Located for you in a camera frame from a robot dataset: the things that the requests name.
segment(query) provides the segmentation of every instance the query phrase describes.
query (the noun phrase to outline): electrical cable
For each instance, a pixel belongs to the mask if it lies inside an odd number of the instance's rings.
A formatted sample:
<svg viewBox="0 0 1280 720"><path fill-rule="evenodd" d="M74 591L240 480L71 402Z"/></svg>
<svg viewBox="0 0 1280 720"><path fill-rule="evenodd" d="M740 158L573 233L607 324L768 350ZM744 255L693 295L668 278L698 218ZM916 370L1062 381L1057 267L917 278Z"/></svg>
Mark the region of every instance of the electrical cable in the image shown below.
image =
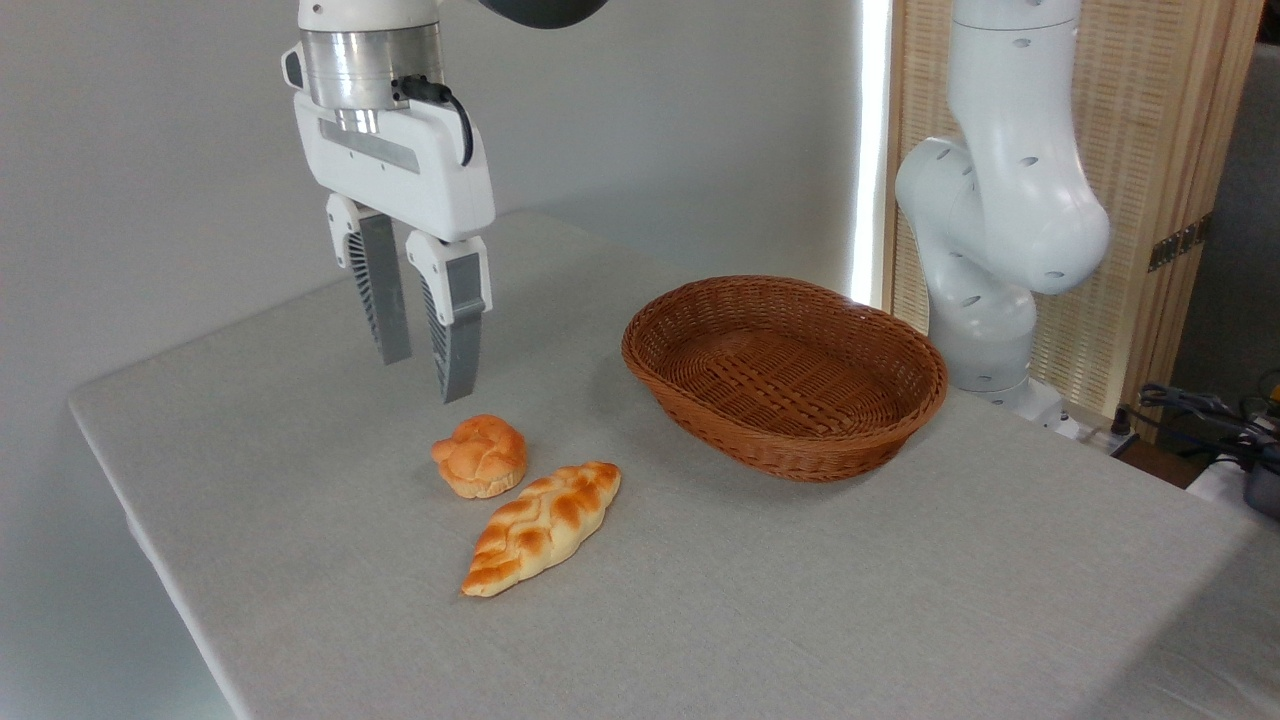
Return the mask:
<svg viewBox="0 0 1280 720"><path fill-rule="evenodd" d="M471 131L471 118L467 115L467 109L462 106L462 101L449 90L449 86L440 82L431 82L426 76L408 76L398 81L392 81L392 87L399 88L410 100L453 106L453 110L458 114L458 122L462 124L462 167L466 168L471 164L471 156L475 152L475 135Z"/></svg>

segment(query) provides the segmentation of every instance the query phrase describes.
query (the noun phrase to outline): braided bread roll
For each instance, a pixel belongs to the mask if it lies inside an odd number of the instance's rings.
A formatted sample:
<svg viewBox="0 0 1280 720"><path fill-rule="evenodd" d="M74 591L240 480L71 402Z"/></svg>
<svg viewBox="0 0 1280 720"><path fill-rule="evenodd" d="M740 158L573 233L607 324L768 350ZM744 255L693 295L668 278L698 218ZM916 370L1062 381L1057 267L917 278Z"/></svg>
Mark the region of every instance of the braided bread roll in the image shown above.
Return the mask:
<svg viewBox="0 0 1280 720"><path fill-rule="evenodd" d="M567 560L604 521L621 483L617 465L594 461L530 483L489 519L462 594L493 597Z"/></svg>
<svg viewBox="0 0 1280 720"><path fill-rule="evenodd" d="M493 497L525 479L525 436L495 415L476 415L431 446L440 477L462 497Z"/></svg>

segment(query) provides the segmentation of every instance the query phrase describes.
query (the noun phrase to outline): wicker basket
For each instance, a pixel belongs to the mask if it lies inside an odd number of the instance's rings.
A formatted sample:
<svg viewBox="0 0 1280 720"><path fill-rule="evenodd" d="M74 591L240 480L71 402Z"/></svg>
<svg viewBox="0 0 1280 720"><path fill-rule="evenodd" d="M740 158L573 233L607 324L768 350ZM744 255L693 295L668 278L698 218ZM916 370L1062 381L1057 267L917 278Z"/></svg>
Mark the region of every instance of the wicker basket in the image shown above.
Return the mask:
<svg viewBox="0 0 1280 720"><path fill-rule="evenodd" d="M680 427L751 468L804 482L888 462L947 387L942 356L906 323L765 275L663 295L627 325L622 357Z"/></svg>

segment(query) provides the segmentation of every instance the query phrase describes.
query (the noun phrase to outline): table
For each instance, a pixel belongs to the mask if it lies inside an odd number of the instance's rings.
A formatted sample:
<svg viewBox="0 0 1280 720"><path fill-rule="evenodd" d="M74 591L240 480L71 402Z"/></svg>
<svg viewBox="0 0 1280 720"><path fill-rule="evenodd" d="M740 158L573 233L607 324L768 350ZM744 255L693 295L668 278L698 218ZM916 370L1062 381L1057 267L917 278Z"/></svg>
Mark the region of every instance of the table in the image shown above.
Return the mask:
<svg viewBox="0 0 1280 720"><path fill-rule="evenodd" d="M692 275L534 214L486 242L477 388L448 406L419 304L419 356L383 366L352 282L73 393L241 716L1280 708L1276 533L959 392L878 471L759 474L620 357L630 316ZM477 413L526 434L530 479L623 470L577 555L490 600L458 584L515 493L461 500L429 456Z"/></svg>

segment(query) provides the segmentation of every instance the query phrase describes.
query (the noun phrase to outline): robotic arm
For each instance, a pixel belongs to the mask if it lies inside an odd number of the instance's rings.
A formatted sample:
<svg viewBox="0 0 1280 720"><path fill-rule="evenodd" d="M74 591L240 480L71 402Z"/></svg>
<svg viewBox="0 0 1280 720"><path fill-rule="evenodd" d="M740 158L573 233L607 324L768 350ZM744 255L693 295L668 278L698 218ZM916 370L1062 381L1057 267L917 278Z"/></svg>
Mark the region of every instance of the robotic arm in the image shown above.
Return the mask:
<svg viewBox="0 0 1280 720"><path fill-rule="evenodd" d="M477 0L534 28L577 23L607 0ZM493 307L479 233L494 220L479 129L444 85L439 0L301 0L282 58L338 265L351 268L387 364L411 355L392 219L421 275L444 402L471 393L481 313Z"/></svg>
<svg viewBox="0 0 1280 720"><path fill-rule="evenodd" d="M952 382L1048 428L1062 401L1028 374L1032 291L1079 286L1111 233L1071 122L1079 13L1080 0L955 0L947 101L964 137L922 142L896 186Z"/></svg>

